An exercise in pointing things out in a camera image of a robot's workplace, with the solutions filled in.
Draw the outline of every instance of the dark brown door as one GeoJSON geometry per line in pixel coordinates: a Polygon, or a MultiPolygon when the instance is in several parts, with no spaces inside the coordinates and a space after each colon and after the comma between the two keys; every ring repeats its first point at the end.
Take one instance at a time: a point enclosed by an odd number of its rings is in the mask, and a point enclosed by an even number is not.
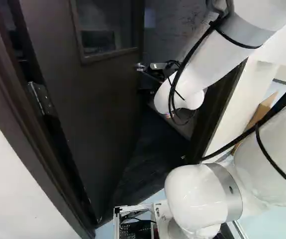
{"type": "Polygon", "coordinates": [[[10,2],[99,221],[135,144],[142,1],[10,2]]]}

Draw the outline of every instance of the wire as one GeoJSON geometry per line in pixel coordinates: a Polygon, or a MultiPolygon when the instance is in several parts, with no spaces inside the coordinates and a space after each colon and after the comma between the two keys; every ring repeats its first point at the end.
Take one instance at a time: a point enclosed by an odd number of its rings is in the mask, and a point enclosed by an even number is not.
{"type": "Polygon", "coordinates": [[[206,4],[208,6],[208,8],[210,8],[211,10],[213,10],[214,12],[217,12],[219,14],[218,18],[210,23],[210,27],[207,29],[207,31],[204,33],[204,35],[198,40],[198,42],[196,42],[196,44],[190,49],[190,51],[188,52],[188,54],[186,55],[186,57],[183,59],[182,63],[179,63],[179,68],[178,71],[176,72],[176,75],[173,79],[173,82],[171,84],[171,88],[169,91],[169,96],[168,96],[168,111],[169,114],[172,118],[172,121],[177,124],[177,125],[185,125],[187,124],[191,118],[189,118],[188,120],[186,120],[184,123],[177,123],[174,119],[173,113],[172,111],[176,114],[176,116],[178,118],[181,119],[181,117],[178,114],[178,111],[175,107],[175,93],[177,93],[176,91],[176,86],[178,83],[178,80],[183,72],[183,70],[185,69],[187,63],[190,61],[191,57],[193,56],[193,54],[195,53],[195,51],[198,49],[198,47],[201,45],[201,43],[215,30],[218,29],[219,26],[221,26],[221,24],[234,12],[234,5],[233,5],[233,0],[226,0],[226,4],[227,4],[227,8],[226,10],[221,10],[219,8],[217,8],[214,4],[213,4],[213,0],[207,0],[206,4]]]}
{"type": "Polygon", "coordinates": [[[207,31],[204,33],[204,35],[199,39],[199,41],[191,48],[191,50],[188,52],[188,54],[186,55],[186,57],[182,61],[181,66],[178,69],[178,71],[176,72],[176,75],[173,79],[173,82],[171,83],[171,88],[169,91],[169,98],[168,98],[168,110],[169,110],[169,114],[172,118],[172,121],[177,125],[184,125],[184,124],[188,123],[190,121],[190,119],[188,119],[185,123],[177,123],[176,120],[174,119],[174,116],[172,113],[172,107],[173,107],[174,113],[179,117],[179,115],[177,114],[177,109],[175,107],[175,103],[174,103],[174,95],[175,95],[175,91],[176,91],[176,85],[178,83],[178,80],[179,80],[184,68],[186,67],[186,65],[189,62],[189,60],[191,59],[191,57],[193,56],[194,52],[198,49],[200,44],[213,32],[213,30],[214,30],[214,27],[210,26],[209,29],[207,29],[207,31]]]}
{"type": "MultiPolygon", "coordinates": [[[[262,125],[264,125],[274,115],[276,115],[278,112],[280,112],[285,106],[286,106],[286,93],[275,103],[275,105],[267,112],[267,114],[260,121],[257,122],[258,126],[261,127],[262,125]]],[[[204,161],[204,160],[213,158],[213,157],[223,153],[227,149],[231,148],[232,146],[234,146],[237,143],[239,143],[240,141],[242,141],[244,138],[249,136],[254,131],[255,131],[255,126],[251,127],[247,131],[243,132],[241,135],[236,137],[233,141],[229,142],[228,144],[226,144],[225,146],[223,146],[222,148],[220,148],[216,152],[214,152],[210,155],[207,155],[206,157],[201,158],[201,160],[204,161]]]]}

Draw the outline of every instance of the black cable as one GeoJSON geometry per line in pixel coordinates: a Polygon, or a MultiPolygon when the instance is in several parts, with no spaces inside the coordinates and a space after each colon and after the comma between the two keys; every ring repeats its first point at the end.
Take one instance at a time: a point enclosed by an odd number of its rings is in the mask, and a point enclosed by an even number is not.
{"type": "Polygon", "coordinates": [[[238,41],[232,39],[231,37],[227,36],[226,34],[224,34],[224,32],[221,31],[219,28],[215,27],[215,30],[216,30],[221,36],[223,36],[226,40],[230,41],[231,43],[233,43],[233,44],[236,45],[236,46],[240,46],[240,47],[246,48],[246,49],[258,49],[260,46],[262,46],[262,45],[259,45],[259,46],[249,46],[249,45],[240,43],[240,42],[238,42],[238,41]]]}
{"type": "MultiPolygon", "coordinates": [[[[274,115],[276,115],[279,111],[281,111],[285,106],[286,106],[286,93],[275,103],[275,105],[266,113],[266,115],[260,121],[257,122],[257,125],[259,127],[264,125],[268,120],[270,120],[274,115]]],[[[244,138],[249,136],[254,131],[255,131],[255,126],[251,127],[250,129],[248,129],[247,131],[236,137],[233,141],[229,142],[216,152],[201,158],[201,160],[204,161],[223,153],[227,149],[231,148],[232,146],[242,141],[244,138]]]]}
{"type": "Polygon", "coordinates": [[[193,56],[194,52],[198,49],[198,47],[200,46],[200,44],[203,42],[203,40],[205,40],[212,32],[213,32],[214,28],[212,26],[210,26],[207,31],[204,33],[204,35],[199,39],[199,41],[191,48],[191,50],[188,52],[188,54],[186,55],[186,57],[184,58],[184,60],[181,63],[180,68],[178,69],[178,71],[176,72],[176,75],[173,79],[173,82],[171,83],[171,88],[169,91],[169,99],[168,99],[168,110],[169,110],[169,114],[172,118],[172,121],[177,124],[177,125],[184,125],[187,122],[181,124],[181,123],[177,123],[174,119],[173,113],[172,113],[172,106],[173,106],[173,111],[174,113],[179,117],[179,115],[177,114],[177,109],[175,107],[175,103],[174,103],[174,95],[175,95],[175,90],[176,90],[176,85],[177,82],[184,70],[184,68],[186,67],[187,63],[189,62],[189,60],[191,59],[191,57],[193,56]]]}
{"type": "Polygon", "coordinates": [[[274,169],[286,180],[286,173],[284,173],[278,165],[271,159],[270,155],[268,154],[266,148],[264,148],[261,138],[260,138],[260,132],[259,132],[259,125],[255,125],[255,132],[256,132],[256,138],[258,145],[263,153],[263,155],[267,158],[267,160],[270,162],[270,164],[274,167],[274,169]]]}

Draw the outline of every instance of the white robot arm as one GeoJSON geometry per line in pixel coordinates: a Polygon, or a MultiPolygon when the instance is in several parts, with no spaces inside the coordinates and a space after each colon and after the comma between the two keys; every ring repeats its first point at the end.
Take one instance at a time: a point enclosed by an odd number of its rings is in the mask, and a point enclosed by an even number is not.
{"type": "MultiPolygon", "coordinates": [[[[203,89],[214,84],[286,24],[284,0],[233,0],[234,10],[199,46],[176,85],[176,108],[195,110],[204,99],[203,89]]],[[[168,113],[169,92],[176,73],[158,89],[154,104],[168,113]]]]}
{"type": "MultiPolygon", "coordinates": [[[[285,24],[284,0],[234,0],[234,14],[211,32],[180,72],[176,91],[183,99],[174,93],[176,108],[200,107],[203,89],[226,75],[285,24]]],[[[168,102],[175,74],[155,95],[154,104],[161,114],[173,109],[168,102]]],[[[166,179],[165,193],[179,226],[173,228],[180,228],[189,239],[213,238],[221,223],[252,214],[254,203],[266,208],[286,206],[286,108],[245,139],[235,153],[234,164],[176,168],[166,179]],[[267,160],[258,138],[275,166],[267,160]]]]}

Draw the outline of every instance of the window frame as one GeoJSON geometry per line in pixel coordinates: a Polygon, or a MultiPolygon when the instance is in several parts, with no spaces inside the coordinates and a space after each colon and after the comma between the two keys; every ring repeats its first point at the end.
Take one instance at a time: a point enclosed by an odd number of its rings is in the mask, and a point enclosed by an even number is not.
{"type": "Polygon", "coordinates": [[[124,48],[119,50],[113,50],[110,52],[105,53],[98,53],[93,55],[87,55],[84,53],[84,47],[82,44],[82,36],[81,36],[81,24],[79,20],[78,15],[78,9],[77,9],[77,0],[69,0],[70,2],[70,8],[71,8],[71,14],[73,17],[73,23],[74,23],[74,30],[75,30],[75,36],[77,40],[78,50],[79,50],[79,56],[80,61],[82,64],[87,65],[93,62],[105,60],[108,58],[116,57],[119,55],[135,52],[139,50],[139,47],[130,47],[130,48],[124,48]]]}

